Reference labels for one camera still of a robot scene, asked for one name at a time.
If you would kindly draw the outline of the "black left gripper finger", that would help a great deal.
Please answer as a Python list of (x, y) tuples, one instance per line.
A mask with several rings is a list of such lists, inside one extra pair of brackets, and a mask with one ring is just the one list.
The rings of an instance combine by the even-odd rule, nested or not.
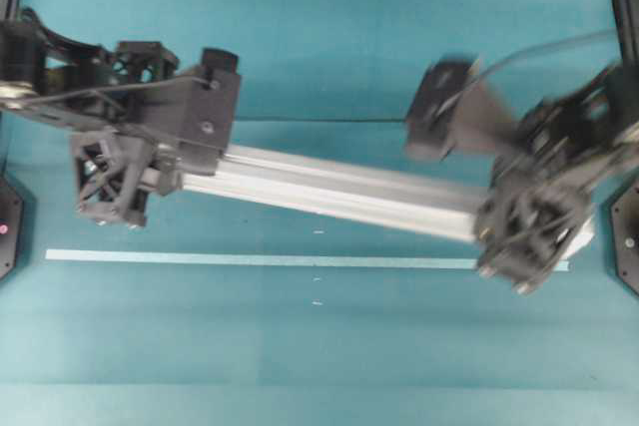
[(109, 57), (108, 87), (165, 87), (173, 82), (179, 58), (157, 41), (123, 41)]
[(76, 212), (97, 224), (146, 225), (149, 193), (142, 176), (150, 165), (150, 144), (107, 131), (70, 136), (76, 179)]

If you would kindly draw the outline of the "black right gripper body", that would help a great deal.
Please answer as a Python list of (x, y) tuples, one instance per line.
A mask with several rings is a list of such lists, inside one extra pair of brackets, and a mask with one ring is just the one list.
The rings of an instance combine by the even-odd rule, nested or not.
[(491, 174), (494, 207), (587, 207), (599, 181), (599, 149), (522, 146), (499, 151)]

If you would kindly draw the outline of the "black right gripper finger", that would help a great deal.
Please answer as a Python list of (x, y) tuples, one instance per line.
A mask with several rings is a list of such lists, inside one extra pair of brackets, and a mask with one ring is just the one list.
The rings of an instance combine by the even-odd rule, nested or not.
[(552, 274), (589, 217), (590, 195), (575, 188), (495, 186), (473, 228), (483, 245), (475, 270), (530, 294)]
[(516, 124), (509, 157), (589, 157), (607, 149), (607, 100), (543, 99)]

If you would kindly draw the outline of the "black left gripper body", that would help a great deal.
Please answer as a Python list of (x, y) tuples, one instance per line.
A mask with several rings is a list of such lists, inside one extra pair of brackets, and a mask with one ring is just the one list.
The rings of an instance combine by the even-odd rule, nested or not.
[(107, 87), (107, 98), (115, 103), (111, 132), (150, 144), (150, 165), (142, 176), (142, 188), (149, 195), (164, 197), (181, 186), (177, 132), (189, 85), (173, 81), (165, 87)]

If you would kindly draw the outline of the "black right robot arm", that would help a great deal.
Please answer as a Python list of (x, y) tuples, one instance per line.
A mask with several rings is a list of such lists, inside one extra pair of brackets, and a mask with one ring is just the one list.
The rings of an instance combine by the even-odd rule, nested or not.
[(637, 166), (637, 66), (609, 66), (577, 91), (542, 100), (496, 157), (473, 228), (484, 246), (477, 272), (534, 291), (589, 225), (597, 186)]

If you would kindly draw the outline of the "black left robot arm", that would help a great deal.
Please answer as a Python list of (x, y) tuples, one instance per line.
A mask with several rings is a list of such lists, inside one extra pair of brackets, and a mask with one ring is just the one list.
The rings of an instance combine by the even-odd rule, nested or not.
[(70, 131), (76, 211), (97, 224), (145, 226), (145, 171), (160, 140), (141, 121), (153, 94), (203, 86), (158, 42), (109, 50), (58, 34), (31, 8), (1, 23), (1, 109)]

